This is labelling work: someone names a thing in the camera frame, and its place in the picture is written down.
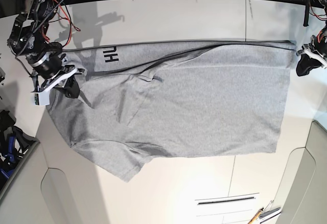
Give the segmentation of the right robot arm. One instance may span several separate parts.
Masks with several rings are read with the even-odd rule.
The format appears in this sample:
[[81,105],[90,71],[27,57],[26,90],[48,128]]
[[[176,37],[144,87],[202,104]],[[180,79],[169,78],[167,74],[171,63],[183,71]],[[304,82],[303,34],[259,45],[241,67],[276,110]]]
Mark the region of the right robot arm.
[[35,103],[41,104],[41,96],[52,89],[66,97],[76,99],[80,89],[75,79],[82,69],[66,64],[64,45],[50,41],[46,33],[55,16],[64,13],[59,19],[68,22],[68,40],[72,37],[75,25],[67,11],[62,9],[65,0],[25,0],[25,8],[16,17],[7,45],[18,60],[26,58],[32,68],[27,72],[33,80]]

